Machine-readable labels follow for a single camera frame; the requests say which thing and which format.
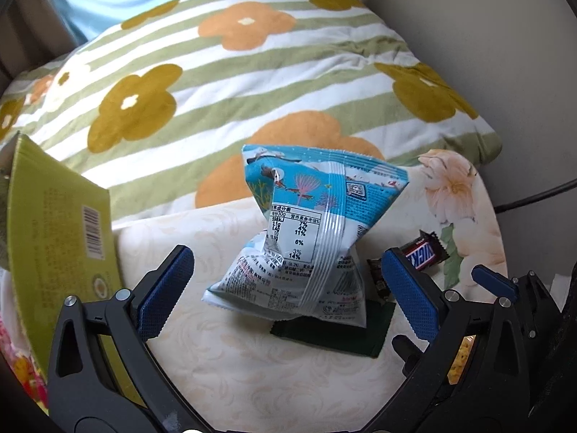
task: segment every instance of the green leaf print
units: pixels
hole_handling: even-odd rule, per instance
[[[458,254],[457,246],[453,240],[453,229],[454,226],[451,223],[441,230],[441,241],[446,244],[446,252],[449,254],[449,258],[445,260],[442,268],[445,274],[445,290],[449,290],[459,283],[459,272],[461,270],[461,262],[463,262],[463,258]]]

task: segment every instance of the black cable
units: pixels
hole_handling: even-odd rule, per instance
[[[515,208],[520,208],[521,206],[530,205],[531,203],[540,202],[546,198],[555,197],[555,195],[562,194],[563,192],[570,191],[571,189],[575,189],[577,187],[577,179],[570,180],[560,186],[557,186],[553,189],[549,189],[548,191],[541,192],[539,194],[531,195],[530,197],[522,198],[521,200],[517,200],[515,202],[506,203],[504,205],[498,205],[494,207],[495,214],[500,214],[509,210],[513,210]]]

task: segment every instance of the dark green packet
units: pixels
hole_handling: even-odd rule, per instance
[[[377,358],[391,324],[396,303],[366,302],[366,328],[327,322],[309,316],[279,320],[270,333],[288,340]]]

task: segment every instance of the snack bag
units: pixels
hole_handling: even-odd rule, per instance
[[[203,301],[271,320],[307,315],[365,327],[354,244],[405,188],[405,170],[301,146],[245,145],[242,156],[268,229],[246,244]]]

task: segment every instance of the yellow snack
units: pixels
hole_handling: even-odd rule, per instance
[[[463,338],[461,346],[459,347],[459,351],[457,352],[457,356],[455,357],[455,361],[453,361],[451,369],[446,376],[449,379],[450,385],[455,385],[459,382],[461,374],[463,374],[463,370],[467,364],[468,357],[471,354],[471,348],[474,342],[474,335],[468,335],[467,337]]]

